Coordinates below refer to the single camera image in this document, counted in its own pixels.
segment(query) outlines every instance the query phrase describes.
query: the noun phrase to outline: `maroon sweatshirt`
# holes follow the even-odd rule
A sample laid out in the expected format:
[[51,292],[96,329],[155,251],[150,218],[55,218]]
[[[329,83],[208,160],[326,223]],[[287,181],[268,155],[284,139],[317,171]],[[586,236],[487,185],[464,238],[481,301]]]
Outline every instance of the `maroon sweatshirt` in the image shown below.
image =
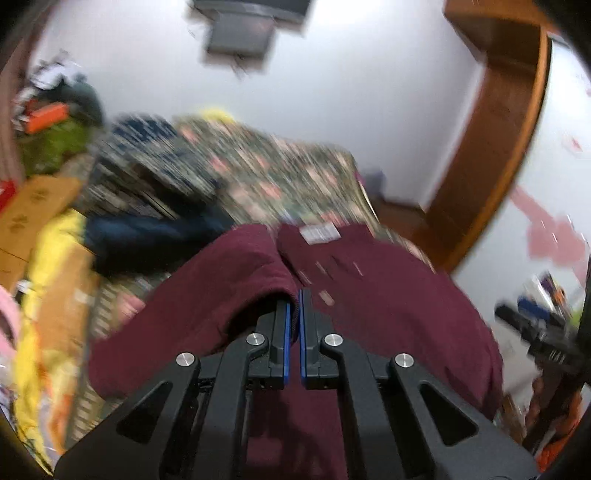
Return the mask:
[[[339,231],[341,239],[317,245],[295,226],[278,233],[278,249],[315,308],[368,352],[410,353],[491,419],[502,398],[502,359],[470,301],[448,275],[375,240],[365,225]],[[289,386],[257,395],[247,478],[347,478],[336,393],[305,391],[298,366],[292,347]]]
[[232,325],[238,313],[272,294],[297,301],[267,227],[224,233],[159,285],[121,330],[93,346],[92,388],[103,398],[129,395],[179,353],[212,353],[232,340],[230,327],[240,334],[252,326]]

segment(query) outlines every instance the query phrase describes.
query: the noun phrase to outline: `clothing label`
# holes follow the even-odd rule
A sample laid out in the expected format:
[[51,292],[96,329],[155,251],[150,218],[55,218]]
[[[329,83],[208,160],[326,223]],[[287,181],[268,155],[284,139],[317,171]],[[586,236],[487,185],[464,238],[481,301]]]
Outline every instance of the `clothing label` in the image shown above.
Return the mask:
[[28,280],[20,280],[17,282],[17,291],[21,293],[29,293],[32,283]]
[[340,238],[340,233],[333,222],[303,226],[300,228],[300,233],[308,245],[327,244]]

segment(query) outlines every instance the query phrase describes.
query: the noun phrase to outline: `white wall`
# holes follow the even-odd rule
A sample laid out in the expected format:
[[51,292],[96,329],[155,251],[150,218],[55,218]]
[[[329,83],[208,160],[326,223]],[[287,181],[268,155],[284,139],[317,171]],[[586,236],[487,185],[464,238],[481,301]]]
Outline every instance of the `white wall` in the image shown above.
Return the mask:
[[482,74],[442,9],[316,0],[302,31],[279,30],[264,69],[239,78],[204,63],[209,29],[186,0],[63,0],[34,60],[71,52],[109,117],[221,107],[278,135],[339,144],[360,168],[382,168],[388,197],[425,203]]
[[[572,140],[579,146],[573,148]],[[591,82],[576,56],[553,42],[550,75],[540,119],[516,184],[553,218],[568,216],[574,230],[591,238]],[[517,335],[495,321],[495,304],[516,301],[531,275],[544,271],[564,287],[568,299],[582,298],[573,270],[528,253],[528,218],[506,200],[494,221],[454,274],[482,317],[493,326],[505,360],[505,388],[523,391],[536,370]],[[557,232],[556,244],[564,238]]]

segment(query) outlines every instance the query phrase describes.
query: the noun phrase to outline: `floral bedspread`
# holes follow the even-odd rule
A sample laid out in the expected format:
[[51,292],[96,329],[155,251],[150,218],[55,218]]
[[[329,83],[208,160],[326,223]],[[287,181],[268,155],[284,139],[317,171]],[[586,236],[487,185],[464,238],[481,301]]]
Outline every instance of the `floral bedspread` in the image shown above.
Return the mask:
[[[244,125],[180,118],[175,129],[198,159],[204,175],[219,185],[216,201],[236,223],[281,222],[335,225],[362,222],[377,237],[401,244],[429,263],[411,242],[382,227],[358,180],[353,157],[326,145],[289,141]],[[89,319],[89,338],[107,336],[166,278],[105,280]],[[66,435],[71,447],[121,401],[103,401],[83,370]]]

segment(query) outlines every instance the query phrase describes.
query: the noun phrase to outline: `silver bolt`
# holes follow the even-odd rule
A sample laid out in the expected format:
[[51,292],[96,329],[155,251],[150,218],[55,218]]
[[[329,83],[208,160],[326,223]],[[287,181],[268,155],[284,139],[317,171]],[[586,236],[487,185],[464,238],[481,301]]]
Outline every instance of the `silver bolt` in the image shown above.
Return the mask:
[[324,337],[324,341],[327,343],[327,345],[339,346],[341,343],[343,343],[343,337],[341,337],[338,333],[329,333]]
[[188,367],[195,361],[195,355],[189,352],[183,352],[177,355],[177,364],[181,367]]
[[399,353],[394,357],[394,361],[402,368],[408,368],[414,365],[414,358],[408,353]]
[[262,333],[251,333],[246,337],[246,342],[249,345],[261,345],[265,343],[265,336]]

